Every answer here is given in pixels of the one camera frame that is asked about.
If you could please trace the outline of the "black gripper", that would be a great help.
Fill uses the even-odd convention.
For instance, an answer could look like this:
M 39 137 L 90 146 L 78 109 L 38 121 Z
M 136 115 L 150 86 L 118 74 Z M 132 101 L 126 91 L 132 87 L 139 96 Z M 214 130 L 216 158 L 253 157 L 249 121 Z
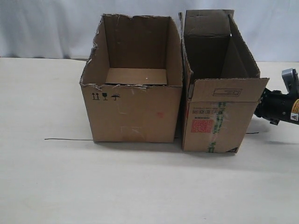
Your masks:
M 292 99 L 288 94 L 282 94 L 281 91 L 277 90 L 270 91 L 265 88 L 254 114 L 273 125 L 278 125 L 280 121 L 291 123 L 291 109 Z

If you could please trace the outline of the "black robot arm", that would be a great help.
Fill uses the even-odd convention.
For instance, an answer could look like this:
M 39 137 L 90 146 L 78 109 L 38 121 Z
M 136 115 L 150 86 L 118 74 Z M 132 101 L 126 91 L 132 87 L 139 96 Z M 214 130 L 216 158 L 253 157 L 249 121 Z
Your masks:
M 299 78 L 294 68 L 282 71 L 287 93 L 264 89 L 254 115 L 278 125 L 280 121 L 299 124 Z

